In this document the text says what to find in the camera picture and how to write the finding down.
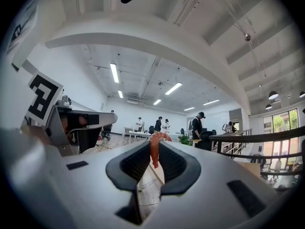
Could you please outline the white office table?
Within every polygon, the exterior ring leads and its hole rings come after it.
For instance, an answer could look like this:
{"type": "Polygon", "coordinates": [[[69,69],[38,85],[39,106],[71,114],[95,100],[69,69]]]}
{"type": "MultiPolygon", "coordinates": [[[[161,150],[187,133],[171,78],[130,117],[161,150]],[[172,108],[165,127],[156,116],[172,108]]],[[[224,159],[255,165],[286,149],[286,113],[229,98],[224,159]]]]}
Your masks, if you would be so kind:
{"type": "Polygon", "coordinates": [[[130,138],[131,138],[132,135],[133,135],[135,138],[136,138],[137,136],[143,136],[143,137],[146,138],[146,140],[147,140],[147,139],[150,139],[150,137],[151,137],[151,134],[150,134],[150,133],[129,131],[129,137],[130,137],[130,138]]]}

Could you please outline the brown cardboard box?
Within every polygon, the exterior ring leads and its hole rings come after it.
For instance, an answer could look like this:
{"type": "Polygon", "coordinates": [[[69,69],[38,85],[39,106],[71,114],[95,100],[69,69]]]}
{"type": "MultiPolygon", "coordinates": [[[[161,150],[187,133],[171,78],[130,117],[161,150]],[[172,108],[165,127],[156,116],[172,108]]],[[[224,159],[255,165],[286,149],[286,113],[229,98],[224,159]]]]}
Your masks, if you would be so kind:
{"type": "Polygon", "coordinates": [[[250,171],[252,174],[254,174],[256,177],[260,177],[261,169],[259,163],[247,163],[247,162],[237,162],[239,165],[241,165],[243,168],[250,171]]]}

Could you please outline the large glass window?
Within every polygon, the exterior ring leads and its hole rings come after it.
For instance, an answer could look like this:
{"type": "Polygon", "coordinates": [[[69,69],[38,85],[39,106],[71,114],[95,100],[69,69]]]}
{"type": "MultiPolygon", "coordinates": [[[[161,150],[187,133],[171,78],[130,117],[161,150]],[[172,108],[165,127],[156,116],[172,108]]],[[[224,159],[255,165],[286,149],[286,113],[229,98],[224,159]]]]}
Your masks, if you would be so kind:
{"type": "MultiPolygon", "coordinates": [[[[293,109],[280,114],[263,118],[264,134],[279,133],[299,127],[298,111],[293,109]]],[[[299,149],[298,137],[278,142],[265,142],[264,155],[285,155],[297,153],[299,149]]]]}

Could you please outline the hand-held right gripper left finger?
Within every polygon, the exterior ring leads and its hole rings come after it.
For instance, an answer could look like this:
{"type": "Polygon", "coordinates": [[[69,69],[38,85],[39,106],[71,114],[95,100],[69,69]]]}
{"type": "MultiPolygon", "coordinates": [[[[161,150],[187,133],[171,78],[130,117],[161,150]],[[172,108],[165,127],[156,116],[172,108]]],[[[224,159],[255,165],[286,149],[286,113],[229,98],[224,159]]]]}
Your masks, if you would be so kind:
{"type": "Polygon", "coordinates": [[[145,141],[110,160],[106,175],[118,189],[134,192],[150,160],[150,142],[145,141]]]}

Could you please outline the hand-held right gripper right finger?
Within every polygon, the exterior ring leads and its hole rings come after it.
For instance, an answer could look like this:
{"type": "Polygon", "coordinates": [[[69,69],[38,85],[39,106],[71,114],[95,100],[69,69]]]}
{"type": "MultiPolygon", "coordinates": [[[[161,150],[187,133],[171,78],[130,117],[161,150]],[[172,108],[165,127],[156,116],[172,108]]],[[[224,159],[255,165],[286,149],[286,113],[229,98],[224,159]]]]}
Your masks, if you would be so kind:
{"type": "Polygon", "coordinates": [[[161,196],[184,194],[201,174],[201,165],[195,157],[165,141],[159,143],[159,163],[164,173],[161,196]]]}

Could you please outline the red food piece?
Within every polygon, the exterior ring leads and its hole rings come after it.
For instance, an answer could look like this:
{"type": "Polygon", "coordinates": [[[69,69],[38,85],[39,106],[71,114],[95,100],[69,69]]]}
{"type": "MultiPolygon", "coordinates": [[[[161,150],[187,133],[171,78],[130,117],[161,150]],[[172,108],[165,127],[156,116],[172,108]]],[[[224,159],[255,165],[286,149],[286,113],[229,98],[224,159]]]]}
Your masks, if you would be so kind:
{"type": "Polygon", "coordinates": [[[172,141],[170,136],[167,133],[156,132],[150,137],[150,154],[151,160],[154,168],[158,168],[159,163],[159,142],[165,139],[167,141],[172,141]]]}

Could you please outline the white wall poster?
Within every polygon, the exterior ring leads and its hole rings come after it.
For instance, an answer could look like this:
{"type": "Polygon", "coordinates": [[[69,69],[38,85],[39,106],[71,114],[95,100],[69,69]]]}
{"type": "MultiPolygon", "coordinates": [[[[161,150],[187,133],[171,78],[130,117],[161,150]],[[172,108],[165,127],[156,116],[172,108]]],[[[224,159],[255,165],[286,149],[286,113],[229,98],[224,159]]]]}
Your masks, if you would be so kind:
{"type": "Polygon", "coordinates": [[[28,7],[17,20],[11,41],[8,46],[7,55],[13,56],[19,45],[25,40],[28,34],[35,27],[37,21],[38,6],[28,7]]]}

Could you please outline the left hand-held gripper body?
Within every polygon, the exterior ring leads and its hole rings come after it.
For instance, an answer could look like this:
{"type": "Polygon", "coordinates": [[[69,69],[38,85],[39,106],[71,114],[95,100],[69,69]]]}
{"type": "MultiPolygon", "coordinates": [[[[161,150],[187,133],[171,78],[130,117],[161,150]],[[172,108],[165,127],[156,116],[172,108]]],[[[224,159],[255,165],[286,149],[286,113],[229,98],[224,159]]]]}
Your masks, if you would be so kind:
{"type": "Polygon", "coordinates": [[[34,74],[29,87],[35,98],[25,119],[37,125],[21,129],[56,147],[61,156],[79,155],[95,147],[102,130],[118,119],[115,113],[73,110],[68,96],[59,99],[63,86],[40,72],[34,74]]]}

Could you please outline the black metal railing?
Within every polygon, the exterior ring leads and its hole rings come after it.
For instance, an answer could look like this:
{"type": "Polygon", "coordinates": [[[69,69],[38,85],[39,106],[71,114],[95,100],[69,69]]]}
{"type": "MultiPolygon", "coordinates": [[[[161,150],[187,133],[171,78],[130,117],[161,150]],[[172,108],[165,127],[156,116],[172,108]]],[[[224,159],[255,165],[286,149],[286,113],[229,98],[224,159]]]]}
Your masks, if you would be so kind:
{"type": "Polygon", "coordinates": [[[293,158],[293,157],[302,157],[305,158],[305,149],[301,152],[287,155],[277,155],[277,156],[251,156],[251,155],[241,155],[231,153],[227,151],[224,153],[222,151],[222,143],[236,143],[236,144],[255,144],[255,143],[264,143],[264,142],[275,142],[275,141],[285,141],[291,138],[302,137],[305,136],[305,126],[284,131],[280,133],[273,134],[261,134],[261,135],[243,135],[243,136],[230,136],[230,135],[211,135],[209,137],[210,143],[213,145],[217,143],[217,153],[222,154],[228,157],[234,158],[246,158],[246,159],[281,159],[281,158],[293,158]]]}

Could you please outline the green potted plant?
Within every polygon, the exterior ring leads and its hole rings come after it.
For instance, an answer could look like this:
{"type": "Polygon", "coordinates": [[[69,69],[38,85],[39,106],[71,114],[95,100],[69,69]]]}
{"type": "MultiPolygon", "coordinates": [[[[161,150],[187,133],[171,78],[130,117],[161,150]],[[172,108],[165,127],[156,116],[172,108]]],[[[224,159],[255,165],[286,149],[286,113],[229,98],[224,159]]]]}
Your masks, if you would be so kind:
{"type": "Polygon", "coordinates": [[[188,145],[188,146],[193,145],[192,140],[186,134],[183,134],[182,136],[180,136],[178,138],[178,141],[179,141],[179,143],[184,144],[184,145],[188,145]]]}

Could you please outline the group of ceiling tube lights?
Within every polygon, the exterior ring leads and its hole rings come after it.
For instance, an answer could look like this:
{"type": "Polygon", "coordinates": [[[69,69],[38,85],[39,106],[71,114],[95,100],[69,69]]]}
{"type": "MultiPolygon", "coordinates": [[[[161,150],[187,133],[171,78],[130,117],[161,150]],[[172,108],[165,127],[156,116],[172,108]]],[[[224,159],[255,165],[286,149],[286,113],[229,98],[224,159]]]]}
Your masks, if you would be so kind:
{"type": "Polygon", "coordinates": [[[160,61],[152,65],[110,65],[118,97],[139,101],[177,112],[188,112],[220,101],[216,86],[174,63],[160,61]]]}

